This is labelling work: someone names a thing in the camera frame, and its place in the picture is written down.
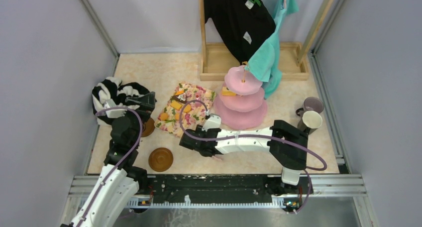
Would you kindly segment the black t-shirt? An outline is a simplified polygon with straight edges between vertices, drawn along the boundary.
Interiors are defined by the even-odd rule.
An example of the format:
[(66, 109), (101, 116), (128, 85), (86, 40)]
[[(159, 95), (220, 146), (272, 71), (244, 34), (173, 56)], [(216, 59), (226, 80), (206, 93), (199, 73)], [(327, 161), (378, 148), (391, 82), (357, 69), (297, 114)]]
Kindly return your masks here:
[(217, 32), (239, 63), (248, 61), (275, 31), (275, 22), (262, 5), (248, 0), (204, 0), (205, 22), (212, 19)]

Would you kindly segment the yellow cake slice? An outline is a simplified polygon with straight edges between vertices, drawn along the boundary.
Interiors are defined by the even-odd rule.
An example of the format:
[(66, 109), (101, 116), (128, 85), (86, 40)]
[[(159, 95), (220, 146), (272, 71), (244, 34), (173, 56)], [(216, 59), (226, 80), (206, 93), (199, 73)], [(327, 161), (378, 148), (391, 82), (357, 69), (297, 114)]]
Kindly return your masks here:
[(221, 89), (221, 95), (233, 97), (233, 96), (236, 96), (237, 94), (234, 93), (233, 91), (229, 90), (226, 86), (223, 86), (222, 89)]

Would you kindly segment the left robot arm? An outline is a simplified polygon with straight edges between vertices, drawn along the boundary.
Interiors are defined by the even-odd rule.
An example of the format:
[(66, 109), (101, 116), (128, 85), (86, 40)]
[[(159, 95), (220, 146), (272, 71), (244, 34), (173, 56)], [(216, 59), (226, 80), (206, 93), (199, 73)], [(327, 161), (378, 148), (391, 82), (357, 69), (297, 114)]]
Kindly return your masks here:
[(133, 164), (146, 121), (155, 109), (155, 92), (125, 98), (127, 106), (106, 100), (95, 116), (112, 117), (111, 141), (101, 173), (69, 227), (111, 227), (137, 193), (149, 188), (147, 171)]

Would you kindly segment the floral serving tray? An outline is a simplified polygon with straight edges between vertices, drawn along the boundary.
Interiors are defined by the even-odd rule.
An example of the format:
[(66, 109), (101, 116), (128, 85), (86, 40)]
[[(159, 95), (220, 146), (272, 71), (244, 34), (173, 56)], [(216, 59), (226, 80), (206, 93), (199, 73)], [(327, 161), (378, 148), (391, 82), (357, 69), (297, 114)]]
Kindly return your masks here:
[[(172, 101), (171, 97), (179, 90), (185, 91), (187, 102), (182, 104), (183, 106), (180, 110), (176, 110), (170, 106), (170, 103)], [(166, 121), (161, 121), (159, 119), (160, 113), (155, 121), (155, 127), (176, 137), (181, 137), (183, 128), (192, 129), (198, 123), (203, 123), (206, 119), (206, 110), (209, 111), (211, 109), (216, 98), (216, 92), (188, 82), (180, 82), (171, 97), (161, 111), (161, 113), (167, 113), (169, 118)], [(189, 113), (184, 113), (183, 109), (187, 104), (190, 104), (192, 109)], [(177, 113), (181, 115), (179, 121), (175, 120), (175, 114)]]

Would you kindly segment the round ridged biscuit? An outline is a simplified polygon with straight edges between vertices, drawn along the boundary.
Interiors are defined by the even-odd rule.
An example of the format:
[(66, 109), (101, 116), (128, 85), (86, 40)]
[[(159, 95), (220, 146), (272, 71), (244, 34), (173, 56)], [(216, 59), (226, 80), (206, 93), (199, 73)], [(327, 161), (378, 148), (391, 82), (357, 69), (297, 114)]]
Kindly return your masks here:
[(190, 104), (187, 104), (185, 107), (184, 107), (184, 109), (183, 109), (183, 112), (184, 113), (189, 113), (190, 111), (191, 111), (191, 105)]

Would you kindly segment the grey mug with white interior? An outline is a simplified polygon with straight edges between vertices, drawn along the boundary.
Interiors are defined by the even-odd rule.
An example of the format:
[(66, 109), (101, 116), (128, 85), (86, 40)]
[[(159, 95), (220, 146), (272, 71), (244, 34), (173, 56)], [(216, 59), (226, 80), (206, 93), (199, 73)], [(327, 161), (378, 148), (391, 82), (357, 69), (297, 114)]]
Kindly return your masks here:
[(301, 116), (297, 129), (306, 134), (312, 134), (322, 126), (322, 123), (323, 119), (319, 113), (315, 111), (306, 111)]

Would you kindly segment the rectangular yellow biscuit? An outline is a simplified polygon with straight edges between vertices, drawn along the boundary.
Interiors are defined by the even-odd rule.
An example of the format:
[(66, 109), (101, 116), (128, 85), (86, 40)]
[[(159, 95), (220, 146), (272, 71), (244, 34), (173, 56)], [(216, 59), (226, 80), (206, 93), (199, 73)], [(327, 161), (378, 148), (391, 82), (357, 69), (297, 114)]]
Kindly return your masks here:
[(179, 103), (178, 101), (172, 100), (170, 103), (170, 106), (176, 110), (180, 110), (183, 105)]

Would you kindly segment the purple mug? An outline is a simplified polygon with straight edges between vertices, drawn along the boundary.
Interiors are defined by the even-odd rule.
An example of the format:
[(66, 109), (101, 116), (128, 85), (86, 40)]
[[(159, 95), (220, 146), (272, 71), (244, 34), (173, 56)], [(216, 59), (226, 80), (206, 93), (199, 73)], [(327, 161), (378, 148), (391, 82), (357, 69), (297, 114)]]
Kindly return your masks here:
[(304, 100), (302, 106), (296, 110), (297, 116), (302, 116), (304, 112), (315, 111), (318, 114), (324, 111), (324, 103), (316, 97), (308, 97)]

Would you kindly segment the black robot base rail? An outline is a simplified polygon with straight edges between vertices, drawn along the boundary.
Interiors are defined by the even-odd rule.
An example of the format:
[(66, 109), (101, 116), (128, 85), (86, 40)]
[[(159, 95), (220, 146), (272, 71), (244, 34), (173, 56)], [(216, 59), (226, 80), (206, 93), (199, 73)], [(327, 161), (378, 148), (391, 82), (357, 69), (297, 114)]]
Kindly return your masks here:
[(290, 185), (283, 183), (280, 175), (268, 174), (157, 174), (148, 176), (127, 208), (137, 213), (172, 208), (276, 208), (293, 214), (313, 192), (309, 176), (301, 176), (297, 185)]

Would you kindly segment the black and white striped cloth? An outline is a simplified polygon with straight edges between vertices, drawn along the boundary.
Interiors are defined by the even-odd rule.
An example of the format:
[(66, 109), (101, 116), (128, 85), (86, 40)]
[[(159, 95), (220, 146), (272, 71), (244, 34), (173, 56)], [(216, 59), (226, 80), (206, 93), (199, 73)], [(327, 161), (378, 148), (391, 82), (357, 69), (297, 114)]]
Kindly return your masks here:
[(92, 89), (93, 113), (103, 110), (106, 101), (112, 100), (118, 107), (128, 107), (135, 110), (145, 123), (151, 117), (151, 111), (147, 111), (133, 101), (127, 101), (127, 98), (141, 98), (150, 91), (137, 82), (127, 84), (122, 83), (122, 79), (116, 77), (106, 77)]

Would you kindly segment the pink three-tier cake stand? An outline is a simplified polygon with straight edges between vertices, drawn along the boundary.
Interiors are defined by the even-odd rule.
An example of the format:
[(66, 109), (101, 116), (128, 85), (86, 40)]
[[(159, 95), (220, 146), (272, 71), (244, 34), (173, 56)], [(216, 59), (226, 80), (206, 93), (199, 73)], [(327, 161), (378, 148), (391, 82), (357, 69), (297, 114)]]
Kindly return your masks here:
[(222, 96), (220, 90), (213, 104), (221, 123), (234, 130), (258, 127), (268, 109), (262, 82), (245, 70), (246, 65), (230, 68), (224, 77), (222, 87), (226, 86), (237, 95)]

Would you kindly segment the chocolate cake slice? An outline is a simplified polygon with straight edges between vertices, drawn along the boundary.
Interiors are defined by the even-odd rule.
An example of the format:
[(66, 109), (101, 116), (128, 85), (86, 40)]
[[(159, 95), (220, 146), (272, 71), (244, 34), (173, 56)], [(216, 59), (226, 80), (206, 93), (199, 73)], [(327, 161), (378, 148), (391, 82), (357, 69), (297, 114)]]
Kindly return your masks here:
[(179, 103), (185, 104), (187, 102), (187, 94), (186, 93), (181, 93), (178, 95), (173, 95), (171, 97), (171, 100), (177, 101)]

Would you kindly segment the brown wooden coaster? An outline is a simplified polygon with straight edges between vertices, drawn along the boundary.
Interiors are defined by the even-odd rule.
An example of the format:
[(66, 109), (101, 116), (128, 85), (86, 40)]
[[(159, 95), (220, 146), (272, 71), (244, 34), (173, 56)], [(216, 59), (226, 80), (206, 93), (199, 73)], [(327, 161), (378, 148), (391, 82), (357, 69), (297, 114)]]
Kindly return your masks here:
[(153, 133), (155, 129), (154, 120), (150, 117), (142, 126), (141, 137), (147, 137)]
[(168, 170), (174, 161), (173, 153), (168, 148), (160, 147), (151, 152), (148, 164), (153, 171), (164, 172)]

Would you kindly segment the orange fish shaped biscuit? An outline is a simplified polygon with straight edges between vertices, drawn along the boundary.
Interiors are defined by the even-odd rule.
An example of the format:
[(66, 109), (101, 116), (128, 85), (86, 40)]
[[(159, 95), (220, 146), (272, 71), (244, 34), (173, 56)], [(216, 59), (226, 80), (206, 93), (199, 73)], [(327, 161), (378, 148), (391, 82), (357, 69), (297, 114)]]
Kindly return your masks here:
[(175, 92), (175, 96), (182, 95), (184, 92), (185, 92), (184, 90), (179, 90)]

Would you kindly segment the flower shaped biscuit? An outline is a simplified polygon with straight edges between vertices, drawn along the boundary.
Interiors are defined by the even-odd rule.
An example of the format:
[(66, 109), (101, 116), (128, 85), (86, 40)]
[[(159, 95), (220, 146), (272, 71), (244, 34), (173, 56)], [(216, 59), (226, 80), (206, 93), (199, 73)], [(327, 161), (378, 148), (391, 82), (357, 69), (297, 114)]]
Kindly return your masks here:
[(160, 119), (161, 121), (166, 121), (168, 118), (169, 118), (169, 115), (168, 115), (167, 113), (161, 113), (161, 114), (159, 115), (159, 119)]

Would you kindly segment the teal t-shirt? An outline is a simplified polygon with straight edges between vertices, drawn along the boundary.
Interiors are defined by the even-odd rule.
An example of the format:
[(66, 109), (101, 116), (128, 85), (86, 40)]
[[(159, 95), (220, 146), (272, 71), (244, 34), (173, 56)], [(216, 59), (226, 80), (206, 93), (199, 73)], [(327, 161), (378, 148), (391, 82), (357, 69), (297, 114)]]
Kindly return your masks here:
[(286, 9), (282, 9), (282, 4), (283, 0), (277, 0), (277, 4), (271, 14), (276, 25), (275, 31), (257, 49), (245, 67), (246, 71), (263, 82), (264, 99), (268, 99), (277, 90), (282, 78), (282, 72), (278, 68), (280, 61), (280, 29), (286, 16), (299, 11), (296, 0), (287, 0)]

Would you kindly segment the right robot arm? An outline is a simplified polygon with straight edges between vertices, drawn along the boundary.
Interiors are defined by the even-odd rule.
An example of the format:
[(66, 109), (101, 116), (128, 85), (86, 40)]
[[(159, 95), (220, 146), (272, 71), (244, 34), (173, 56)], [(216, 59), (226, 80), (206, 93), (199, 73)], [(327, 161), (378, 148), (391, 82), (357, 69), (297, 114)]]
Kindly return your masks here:
[(283, 120), (275, 120), (271, 127), (244, 131), (197, 125), (183, 133), (179, 145), (204, 157), (234, 152), (270, 153), (283, 167), (281, 189), (293, 193), (306, 168), (308, 133)]

